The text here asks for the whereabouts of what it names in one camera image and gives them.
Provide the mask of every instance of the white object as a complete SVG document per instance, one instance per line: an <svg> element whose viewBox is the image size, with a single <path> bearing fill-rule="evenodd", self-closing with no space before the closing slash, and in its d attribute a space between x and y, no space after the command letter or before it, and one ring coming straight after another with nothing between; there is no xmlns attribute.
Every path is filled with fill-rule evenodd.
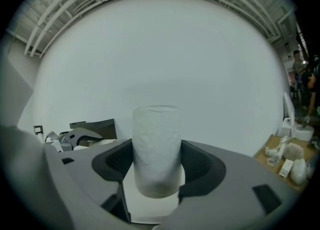
<svg viewBox="0 0 320 230"><path fill-rule="evenodd" d="M304 159L294 161L290 178L298 186L307 180L307 167Z"/></svg>
<svg viewBox="0 0 320 230"><path fill-rule="evenodd" d="M289 117L286 117L282 123L281 129L279 131L279 136L283 137L285 135L289 137L296 137L302 141L310 141L314 134L314 128L307 125L304 129L301 124L295 122L295 109L294 106L286 92L284 92L284 102L286 104Z"/></svg>
<svg viewBox="0 0 320 230"><path fill-rule="evenodd" d="M76 146L73 150L80 150L80 149L85 149L85 148L89 148L89 147L85 147L85 146Z"/></svg>
<svg viewBox="0 0 320 230"><path fill-rule="evenodd" d="M288 136L282 137L280 139L279 144L278 144L278 146L276 148L270 149L270 148L266 147L265 151L264 151L264 154L266 156L274 156L278 152L278 149L279 149L280 145L282 145L282 143L287 141L287 140L288 140Z"/></svg>
<svg viewBox="0 0 320 230"><path fill-rule="evenodd" d="M273 167L273 166L277 165L280 162L280 160L281 160L281 158L282 158L282 156L284 154L285 147L286 147L285 143L282 143L280 145L279 151L275 155L273 155L272 157L267 159L266 162L268 163L268 165Z"/></svg>
<svg viewBox="0 0 320 230"><path fill-rule="evenodd" d="M110 144L110 143L112 143L113 141L116 141L116 139L100 140L100 141L90 141L90 142L89 142L89 147L96 146L96 145Z"/></svg>
<svg viewBox="0 0 320 230"><path fill-rule="evenodd" d="M252 157L266 137L281 126L284 109L281 96L289 87L287 74L268 41L232 11L206 0L115 0L108 7L101 6L88 13L61 33L41 63L33 100L33 108L37 110L32 121L41 123L45 130L60 133L66 130L66 122L73 119L114 118L118 139L130 139L132 110L165 103L179 108L180 133L184 139L211 144L214 132L215 146ZM206 16L220 25L206 25ZM130 30L130 36L118 36L119 30ZM232 37L232 41L222 39L222 33ZM242 33L247 40L238 36ZM106 46L106 41L111 42L110 46ZM164 43L166 50L159 51ZM143 50L133 53L141 45ZM93 48L99 50L94 51L92 62L88 62ZM229 53L220 55L219 61L210 61L212 50L228 48ZM77 71L69 71L75 65ZM53 73L55 68L59 68L58 73ZM220 71L212 75L213 68ZM257 69L263 69L261 80L252 82ZM221 83L226 73L230 74L227 82ZM66 83L71 82L72 91L65 91ZM249 89L240 92L235 83L248 85ZM90 96L83 99L84 89ZM95 100L90 100L91 93ZM77 100L74 109L68 110L65 101L54 97L57 94ZM221 101L217 97L230 100ZM225 117L225 112L234 116L232 121ZM250 112L254 112L252 120L243 121Z"/></svg>
<svg viewBox="0 0 320 230"><path fill-rule="evenodd" d="M182 169L181 185L184 183L185 173ZM132 223L161 224L179 206L178 192L162 199L148 198L141 194L135 184L133 164L123 180L123 190Z"/></svg>
<svg viewBox="0 0 320 230"><path fill-rule="evenodd" d="M47 137L50 138L51 140L57 140L59 138L59 136L54 131L49 132L47 134Z"/></svg>
<svg viewBox="0 0 320 230"><path fill-rule="evenodd" d="M54 146L58 152L63 152L63 149L59 140L54 141L51 145Z"/></svg>
<svg viewBox="0 0 320 230"><path fill-rule="evenodd" d="M179 117L176 107L148 106L132 114L135 185L150 198L176 193L181 183Z"/></svg>
<svg viewBox="0 0 320 230"><path fill-rule="evenodd" d="M44 20L46 19L47 15L52 11L52 9L54 9L62 0L54 0L52 2L52 4L49 5L49 7L46 9L46 11L44 12L44 14L40 17L40 20L38 21L37 25L40 26ZM68 0L67 2L65 2L55 13L54 15L49 19L49 21L46 23L43 31L41 32L41 34L39 35L38 39L36 40L33 49L31 51L30 56L32 57L38 47L38 45L40 44L45 32L47 32L51 26L53 25L53 23L59 18L59 16L69 7L74 3L75 0Z"/></svg>
<svg viewBox="0 0 320 230"><path fill-rule="evenodd" d="M303 141L307 141L309 142L310 139L312 138L313 134L314 134L315 129L310 126L307 125L304 129L302 128L302 124L297 124L295 123L294 126L294 133L295 136L299 139L299 140L303 140Z"/></svg>
<svg viewBox="0 0 320 230"><path fill-rule="evenodd" d="M289 143L285 147L283 157L294 161L296 159L302 159L304 157L304 154L304 149L301 146L295 143Z"/></svg>
<svg viewBox="0 0 320 230"><path fill-rule="evenodd" d="M294 164L293 161L286 159L286 161L284 162L279 175L286 178L291 170L292 165Z"/></svg>

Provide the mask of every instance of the gray plastic surface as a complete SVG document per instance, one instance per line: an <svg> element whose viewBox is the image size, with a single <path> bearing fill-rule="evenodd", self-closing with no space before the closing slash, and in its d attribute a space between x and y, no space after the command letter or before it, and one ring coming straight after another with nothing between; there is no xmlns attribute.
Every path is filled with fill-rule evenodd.
<svg viewBox="0 0 320 230"><path fill-rule="evenodd" d="M67 151L59 153L59 157L71 158L74 162L65 165L73 181L97 204L103 204L111 195L118 191L118 182L106 181L92 168L92 160L97 155L121 144L114 141L103 146L93 146L90 149Z"/></svg>
<svg viewBox="0 0 320 230"><path fill-rule="evenodd" d="M85 128L91 131L94 131L100 134L104 139L117 139L116 128L115 128L115 120L108 119L99 122L77 122L77 123L70 123L70 129L75 128Z"/></svg>
<svg viewBox="0 0 320 230"><path fill-rule="evenodd" d="M135 229L100 206L109 196L116 194L119 184L102 181L91 168L96 154L123 141L58 153L55 147L42 145L35 136L17 129L2 128L1 135L6 141L2 159L10 183L14 184L16 193L29 209L47 224L77 230ZM226 176L208 195L184 198L159 230L266 229L298 198L295 190L254 158L206 144L190 143L223 160ZM72 158L74 162L64 165L63 158ZM252 187L263 184L269 185L282 201L282 205L268 216L252 191Z"/></svg>
<svg viewBox="0 0 320 230"><path fill-rule="evenodd" d="M263 184L282 201L277 210L298 198L297 192L252 157L210 145L190 144L219 157L226 166L226 176L211 193L184 198L179 207L163 222L159 230L244 229L265 220L266 213L252 187Z"/></svg>
<svg viewBox="0 0 320 230"><path fill-rule="evenodd" d="M76 128L76 129L73 129L71 131L68 132L68 134L66 136L64 136L62 138L62 142L63 141L68 141L71 143L72 147L75 148L77 146L77 142L79 141L79 139L81 139L81 137L91 137L92 139L90 140L95 140L95 139L103 139L103 137L96 133L96 132L93 132L93 131L90 131L90 130L87 130L85 128Z"/></svg>
<svg viewBox="0 0 320 230"><path fill-rule="evenodd" d="M71 143L60 142L63 151L71 151L72 145Z"/></svg>
<svg viewBox="0 0 320 230"><path fill-rule="evenodd" d="M108 213L100 206L100 202L103 199L107 199L110 195L117 193L119 184L117 182L108 182L105 180L103 180L102 183L99 180L101 177L95 172L92 172L90 170L91 167L88 169L87 163L89 160L87 160L85 156L85 152L88 153L88 158L90 158L91 156L94 156L95 153L104 152L120 143L122 143L122 141L116 141L110 144L110 146L108 144L105 146L97 146L94 149L90 148L63 153L58 153L55 147L51 145L44 146L50 175L72 218L75 229L135 229ZM62 158L68 157L72 157L74 162L64 165ZM76 160L77 166L79 166L80 169L75 171L76 165L74 163ZM81 167L81 162L83 165L87 166L87 169Z"/></svg>

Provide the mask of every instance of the white cylinder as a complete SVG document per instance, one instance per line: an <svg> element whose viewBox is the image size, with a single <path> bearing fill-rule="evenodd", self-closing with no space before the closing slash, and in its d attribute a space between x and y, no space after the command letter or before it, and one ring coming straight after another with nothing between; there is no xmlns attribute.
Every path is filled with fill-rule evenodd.
<svg viewBox="0 0 320 230"><path fill-rule="evenodd" d="M176 193L181 181L179 116L176 107L148 106L132 115L136 188L150 198Z"/></svg>
<svg viewBox="0 0 320 230"><path fill-rule="evenodd" d="M280 141L279 141L279 145L280 145L282 142L288 140L288 138L289 138L289 137L288 137L287 135L285 135L284 137L282 137L282 138L280 139Z"/></svg>

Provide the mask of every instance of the person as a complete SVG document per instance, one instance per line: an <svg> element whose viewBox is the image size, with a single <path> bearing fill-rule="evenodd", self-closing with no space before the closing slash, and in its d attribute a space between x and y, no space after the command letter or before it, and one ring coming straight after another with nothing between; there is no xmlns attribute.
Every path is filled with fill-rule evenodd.
<svg viewBox="0 0 320 230"><path fill-rule="evenodd" d="M313 73L306 71L301 76L302 83L305 88L311 91L308 115L305 122L309 122L310 116L317 110L317 115L320 114L320 67L317 65Z"/></svg>
<svg viewBox="0 0 320 230"><path fill-rule="evenodd" d="M301 76L306 71L306 69L304 66L304 62L300 58L300 51L295 50L293 52L293 56L294 56L294 63L293 63L292 69L293 69L294 74L296 76L297 86L298 86L298 89L300 90L300 94L301 94L302 109L307 110L308 92L306 91L306 88L304 87L304 85L302 84L302 81L301 81Z"/></svg>

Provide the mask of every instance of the white paper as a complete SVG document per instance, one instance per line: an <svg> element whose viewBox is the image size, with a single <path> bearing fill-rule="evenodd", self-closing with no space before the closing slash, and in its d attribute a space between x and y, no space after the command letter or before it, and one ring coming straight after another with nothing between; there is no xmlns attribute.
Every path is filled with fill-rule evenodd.
<svg viewBox="0 0 320 230"><path fill-rule="evenodd" d="M304 159L297 159L293 162L290 178L298 186L307 180L307 167Z"/></svg>
<svg viewBox="0 0 320 230"><path fill-rule="evenodd" d="M150 198L176 193L181 184L181 135L176 107L148 106L132 115L135 185Z"/></svg>
<svg viewBox="0 0 320 230"><path fill-rule="evenodd" d="M59 138L59 136L54 131L49 132L46 136L51 140L57 140Z"/></svg>
<svg viewBox="0 0 320 230"><path fill-rule="evenodd" d="M182 168L181 185L184 183L185 173ZM123 180L123 190L132 223L161 224L179 206L178 192L162 199L149 198L141 194L135 184L133 165Z"/></svg>
<svg viewBox="0 0 320 230"><path fill-rule="evenodd" d="M59 140L55 140L51 145L53 145L58 152L63 152L63 149Z"/></svg>
<svg viewBox="0 0 320 230"><path fill-rule="evenodd" d="M294 164L293 161L286 159L286 161L284 162L279 175L286 178L291 170L292 165Z"/></svg>
<svg viewBox="0 0 320 230"><path fill-rule="evenodd" d="M85 147L85 146L76 146L73 150L80 150L80 149L86 149L89 147Z"/></svg>
<svg viewBox="0 0 320 230"><path fill-rule="evenodd" d="M113 140L100 140L100 141L90 141L89 142L89 147L97 146L97 145L105 145L105 144L110 144L113 141L116 141L116 139Z"/></svg>

